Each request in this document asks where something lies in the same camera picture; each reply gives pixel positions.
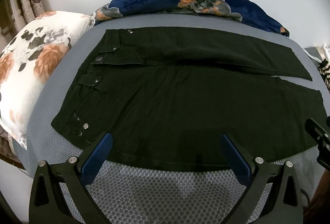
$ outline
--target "black and white striped fabric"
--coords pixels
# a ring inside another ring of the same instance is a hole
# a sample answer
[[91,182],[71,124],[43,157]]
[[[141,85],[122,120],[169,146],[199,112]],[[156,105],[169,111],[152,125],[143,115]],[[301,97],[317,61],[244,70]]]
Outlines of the black and white striped fabric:
[[318,71],[320,72],[323,81],[330,92],[330,63],[327,59],[323,60],[318,67]]

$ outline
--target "beige curtain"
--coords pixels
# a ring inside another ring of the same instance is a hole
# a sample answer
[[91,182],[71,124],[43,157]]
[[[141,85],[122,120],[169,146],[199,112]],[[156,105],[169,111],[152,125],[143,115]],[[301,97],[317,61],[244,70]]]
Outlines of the beige curtain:
[[44,12],[41,0],[1,0],[0,52],[27,23]]

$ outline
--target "blue gripper pad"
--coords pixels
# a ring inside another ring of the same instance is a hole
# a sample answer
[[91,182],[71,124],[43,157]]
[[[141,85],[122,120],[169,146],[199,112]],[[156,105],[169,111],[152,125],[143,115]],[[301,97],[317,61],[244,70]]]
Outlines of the blue gripper pad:
[[241,185],[249,186],[252,181],[250,166],[226,134],[222,134],[220,137],[220,147],[238,182]]
[[83,186],[92,184],[109,155],[113,145],[112,135],[106,133],[100,143],[87,158],[80,172],[80,182]]

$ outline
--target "gray mattress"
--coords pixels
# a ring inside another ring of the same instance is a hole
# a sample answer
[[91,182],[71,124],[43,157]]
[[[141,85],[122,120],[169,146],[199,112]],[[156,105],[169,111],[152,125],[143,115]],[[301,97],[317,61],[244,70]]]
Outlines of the gray mattress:
[[[103,22],[72,47],[47,81],[33,109],[27,128],[27,151],[14,142],[17,156],[34,176],[41,160],[61,163],[81,150],[70,144],[51,127],[75,74],[87,55],[97,45],[106,29],[152,26],[182,26],[218,29],[254,36],[290,47],[311,74],[313,81],[282,77],[285,80],[320,90],[327,115],[330,115],[330,94],[316,67],[294,41],[275,33],[265,32],[230,19],[184,14],[149,14],[124,17]],[[318,150],[311,148],[288,157],[295,165],[300,186],[312,196],[324,169],[316,162]],[[245,187],[231,170],[189,173],[138,169],[106,161],[94,183],[87,186],[103,213],[112,223],[220,223],[237,202]],[[64,196],[72,214],[82,218],[72,202],[66,186]],[[250,218],[261,212],[270,184]]]

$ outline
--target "blue blanket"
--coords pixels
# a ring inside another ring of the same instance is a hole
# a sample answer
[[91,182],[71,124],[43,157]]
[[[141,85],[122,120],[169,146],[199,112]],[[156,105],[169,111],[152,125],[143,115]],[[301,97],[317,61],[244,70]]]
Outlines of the blue blanket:
[[94,12],[95,25],[122,16],[150,13],[210,14],[289,37],[289,31],[249,0],[112,0]]

